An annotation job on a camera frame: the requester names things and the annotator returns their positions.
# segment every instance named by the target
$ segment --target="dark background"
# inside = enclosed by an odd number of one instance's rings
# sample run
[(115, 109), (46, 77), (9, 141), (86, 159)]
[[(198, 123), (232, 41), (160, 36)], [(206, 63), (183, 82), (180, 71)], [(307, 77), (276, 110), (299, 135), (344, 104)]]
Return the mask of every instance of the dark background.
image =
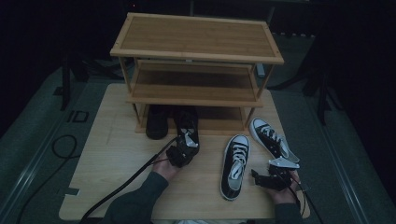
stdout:
[[(109, 60), (128, 11), (191, 12), (190, 1), (183, 0), (3, 0), (0, 4), (0, 136), (65, 55), (80, 68), (75, 76), (81, 81), (87, 74), (78, 54)], [(272, 7), (276, 9), (272, 32), (316, 37), (305, 66), (320, 64), (330, 71), (330, 86), (395, 202), (395, 0), (195, 0), (194, 13), (266, 20)]]

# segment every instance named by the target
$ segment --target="forearm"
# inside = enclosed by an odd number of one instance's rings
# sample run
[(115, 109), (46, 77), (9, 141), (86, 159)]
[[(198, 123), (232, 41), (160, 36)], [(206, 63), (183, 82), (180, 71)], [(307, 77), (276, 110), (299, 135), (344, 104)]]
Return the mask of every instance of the forearm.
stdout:
[(276, 224), (303, 224), (296, 203), (280, 203), (275, 206)]
[(139, 189), (120, 196), (108, 207), (101, 224), (150, 223), (152, 208), (167, 186), (161, 175), (149, 173)]

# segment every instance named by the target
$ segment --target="black shoe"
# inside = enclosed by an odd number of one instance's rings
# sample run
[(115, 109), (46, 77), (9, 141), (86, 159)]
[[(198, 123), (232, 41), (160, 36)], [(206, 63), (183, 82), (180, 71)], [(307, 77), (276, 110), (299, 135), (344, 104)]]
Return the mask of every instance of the black shoe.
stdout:
[(234, 136), (225, 148), (220, 192), (228, 201), (235, 200), (241, 192), (249, 153), (250, 143), (242, 134)]
[(150, 105), (148, 109), (148, 122), (146, 135), (148, 138), (158, 140), (168, 134), (169, 105)]
[(288, 161), (299, 162), (289, 149), (284, 136), (277, 134), (274, 129), (262, 119), (253, 119), (249, 125), (251, 136), (266, 147), (275, 158), (283, 157)]
[(199, 151), (198, 114), (192, 105), (176, 106), (173, 109), (177, 127), (177, 146), (167, 150), (172, 165), (185, 166)]

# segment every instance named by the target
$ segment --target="shoe rack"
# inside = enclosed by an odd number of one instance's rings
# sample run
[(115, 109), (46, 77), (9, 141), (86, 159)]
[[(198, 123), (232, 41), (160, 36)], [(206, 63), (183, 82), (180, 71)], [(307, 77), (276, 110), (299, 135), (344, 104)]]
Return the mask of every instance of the shoe rack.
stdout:
[[(195, 105), (201, 134), (248, 134), (255, 108), (265, 106), (268, 78), (284, 62), (265, 21), (140, 13), (127, 15), (110, 55), (120, 59), (141, 133), (155, 104)], [(128, 57), (135, 62), (132, 78)], [(260, 87), (257, 63), (267, 67)]]

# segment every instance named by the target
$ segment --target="bottom shelf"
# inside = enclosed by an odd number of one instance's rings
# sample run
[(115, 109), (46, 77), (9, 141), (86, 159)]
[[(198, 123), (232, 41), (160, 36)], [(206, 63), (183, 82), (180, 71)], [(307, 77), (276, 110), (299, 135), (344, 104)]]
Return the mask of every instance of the bottom shelf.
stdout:
[[(196, 106), (198, 113), (198, 132), (207, 135), (249, 135), (248, 128), (245, 127), (245, 109), (240, 107), (221, 107), (221, 106)], [(141, 106), (141, 123), (136, 125), (137, 133), (146, 132), (149, 105)], [(168, 133), (176, 134), (176, 124), (173, 121), (172, 113), (168, 118)]]

